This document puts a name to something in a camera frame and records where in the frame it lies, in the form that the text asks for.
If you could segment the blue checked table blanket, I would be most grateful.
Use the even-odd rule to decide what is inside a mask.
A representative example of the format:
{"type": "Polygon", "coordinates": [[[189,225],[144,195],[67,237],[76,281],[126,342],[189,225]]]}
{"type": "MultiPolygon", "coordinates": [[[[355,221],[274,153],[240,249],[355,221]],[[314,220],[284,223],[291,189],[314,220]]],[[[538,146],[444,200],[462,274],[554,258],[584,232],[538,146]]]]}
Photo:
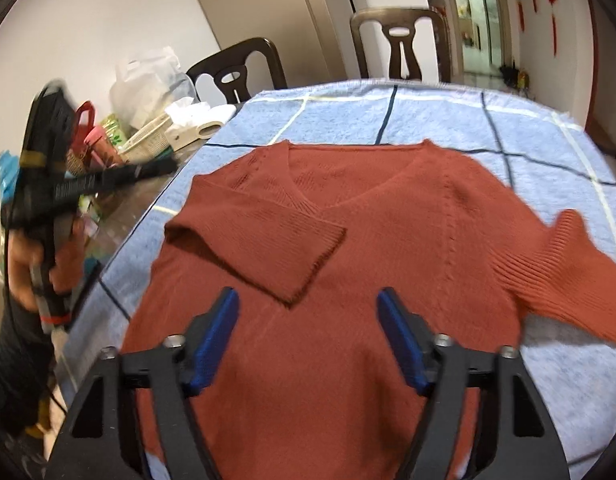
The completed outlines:
{"type": "MultiPolygon", "coordinates": [[[[507,93],[460,86],[359,80],[262,92],[133,214],[82,302],[58,361],[66,400],[99,350],[121,344],[147,287],[163,227],[183,206],[193,177],[283,140],[433,141],[474,157],[544,221],[565,208],[578,210],[594,244],[616,262],[616,179],[570,116],[507,93]]],[[[570,474],[580,479],[616,431],[616,349],[564,324],[532,318],[523,356],[546,397],[570,474]]]]}

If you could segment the red bag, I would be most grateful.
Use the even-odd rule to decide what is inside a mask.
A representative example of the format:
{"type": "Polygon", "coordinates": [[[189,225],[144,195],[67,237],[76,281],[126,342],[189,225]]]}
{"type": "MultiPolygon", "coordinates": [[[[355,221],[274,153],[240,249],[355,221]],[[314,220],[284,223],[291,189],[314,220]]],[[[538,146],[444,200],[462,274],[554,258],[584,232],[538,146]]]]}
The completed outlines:
{"type": "Polygon", "coordinates": [[[95,107],[91,101],[85,101],[76,109],[76,119],[74,120],[70,145],[70,150],[74,156],[80,159],[86,157],[87,147],[85,138],[93,130],[94,126],[95,107]]]}

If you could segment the green printed package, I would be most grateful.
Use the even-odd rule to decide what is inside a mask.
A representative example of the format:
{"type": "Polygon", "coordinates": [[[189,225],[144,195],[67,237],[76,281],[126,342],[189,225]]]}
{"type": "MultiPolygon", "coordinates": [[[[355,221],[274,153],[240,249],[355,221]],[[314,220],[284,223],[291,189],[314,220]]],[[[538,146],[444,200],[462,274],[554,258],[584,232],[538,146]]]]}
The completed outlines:
{"type": "Polygon", "coordinates": [[[108,141],[114,148],[119,148],[128,141],[128,136],[124,132],[121,122],[114,113],[106,116],[100,125],[105,131],[108,141]]]}

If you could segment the white plastic bag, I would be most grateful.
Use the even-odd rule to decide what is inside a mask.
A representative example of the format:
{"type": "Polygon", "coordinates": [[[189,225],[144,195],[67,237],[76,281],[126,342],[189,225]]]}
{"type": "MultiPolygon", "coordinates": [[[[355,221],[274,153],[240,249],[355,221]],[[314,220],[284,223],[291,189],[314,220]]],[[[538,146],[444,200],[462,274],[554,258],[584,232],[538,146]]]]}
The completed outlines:
{"type": "Polygon", "coordinates": [[[112,111],[129,136],[184,98],[195,100],[196,90],[171,47],[119,62],[109,91],[112,111]]]}

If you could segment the white tissue box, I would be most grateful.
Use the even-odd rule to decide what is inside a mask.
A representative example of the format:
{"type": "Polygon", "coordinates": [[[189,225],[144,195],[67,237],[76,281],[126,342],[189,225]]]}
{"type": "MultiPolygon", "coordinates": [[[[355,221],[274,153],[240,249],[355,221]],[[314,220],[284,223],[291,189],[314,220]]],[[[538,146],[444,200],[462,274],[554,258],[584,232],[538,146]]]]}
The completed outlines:
{"type": "Polygon", "coordinates": [[[165,113],[171,119],[165,137],[174,152],[186,148],[195,141],[207,141],[213,131],[223,127],[236,113],[233,104],[211,106],[207,102],[196,102],[191,96],[173,102],[165,113]]]}

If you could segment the dark wooden chair right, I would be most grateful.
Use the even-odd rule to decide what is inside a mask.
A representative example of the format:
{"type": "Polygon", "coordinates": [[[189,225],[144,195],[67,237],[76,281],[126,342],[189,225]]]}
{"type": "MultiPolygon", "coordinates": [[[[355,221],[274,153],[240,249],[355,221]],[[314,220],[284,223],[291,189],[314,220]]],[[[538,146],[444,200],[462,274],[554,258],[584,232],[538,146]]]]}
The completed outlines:
{"type": "Polygon", "coordinates": [[[375,22],[381,25],[381,33],[389,43],[388,76],[391,79],[423,80],[414,51],[416,24],[421,20],[430,21],[434,32],[439,80],[450,82],[452,65],[447,23],[436,10],[423,8],[371,8],[352,14],[349,26],[361,78],[370,78],[361,26],[375,22]]]}

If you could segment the rust red knit sweater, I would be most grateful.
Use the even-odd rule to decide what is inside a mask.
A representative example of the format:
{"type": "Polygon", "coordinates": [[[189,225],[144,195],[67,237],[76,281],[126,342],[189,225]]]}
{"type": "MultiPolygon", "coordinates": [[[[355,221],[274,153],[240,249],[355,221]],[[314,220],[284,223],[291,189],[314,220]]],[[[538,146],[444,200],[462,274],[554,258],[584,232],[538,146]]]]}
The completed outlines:
{"type": "Polygon", "coordinates": [[[466,155],[257,148],[193,179],[123,341],[180,333],[224,287],[238,321],[192,401],[227,479],[388,479],[423,408],[376,317],[381,289],[463,346],[516,344],[539,314],[616,344],[616,263],[574,210],[544,224],[466,155]]]}

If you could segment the dark wooden chair left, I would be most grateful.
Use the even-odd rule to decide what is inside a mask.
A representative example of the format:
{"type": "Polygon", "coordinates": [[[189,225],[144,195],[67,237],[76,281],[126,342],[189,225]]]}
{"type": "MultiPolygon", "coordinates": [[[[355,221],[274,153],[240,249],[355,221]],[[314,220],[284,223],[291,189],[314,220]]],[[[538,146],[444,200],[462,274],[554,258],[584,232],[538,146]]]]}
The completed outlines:
{"type": "Polygon", "coordinates": [[[279,51],[271,40],[263,37],[249,38],[208,56],[186,70],[186,76],[195,84],[200,76],[208,75],[223,94],[227,104],[242,104],[251,99],[247,87],[247,58],[260,53],[267,61],[275,90],[287,89],[279,51]]]}

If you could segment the dark wooden chair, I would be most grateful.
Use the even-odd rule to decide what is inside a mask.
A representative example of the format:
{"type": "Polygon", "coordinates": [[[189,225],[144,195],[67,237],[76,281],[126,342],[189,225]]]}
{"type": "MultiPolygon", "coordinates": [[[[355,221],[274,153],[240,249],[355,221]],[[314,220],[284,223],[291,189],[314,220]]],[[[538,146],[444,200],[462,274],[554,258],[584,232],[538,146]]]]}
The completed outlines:
{"type": "Polygon", "coordinates": [[[247,87],[247,58],[260,53],[267,61],[275,90],[287,89],[279,51],[271,40],[263,37],[249,38],[208,56],[186,70],[186,76],[195,84],[200,76],[208,75],[223,94],[227,104],[242,104],[251,99],[247,87]]]}
{"type": "Polygon", "coordinates": [[[436,10],[423,8],[371,8],[352,14],[349,26],[361,78],[370,78],[361,26],[375,22],[381,25],[381,33],[389,43],[388,76],[391,79],[423,80],[414,51],[416,24],[421,20],[430,21],[434,32],[439,80],[450,82],[452,65],[447,23],[436,10]]]}

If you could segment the blue plastic item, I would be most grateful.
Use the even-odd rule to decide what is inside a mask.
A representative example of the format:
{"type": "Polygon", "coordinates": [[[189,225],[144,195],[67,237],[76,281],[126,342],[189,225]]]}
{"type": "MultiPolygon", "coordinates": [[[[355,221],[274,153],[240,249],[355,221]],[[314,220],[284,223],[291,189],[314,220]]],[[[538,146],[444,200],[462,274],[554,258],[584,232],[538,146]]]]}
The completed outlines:
{"type": "Polygon", "coordinates": [[[10,151],[0,153],[0,201],[9,202],[15,194],[19,174],[19,157],[10,151]]]}

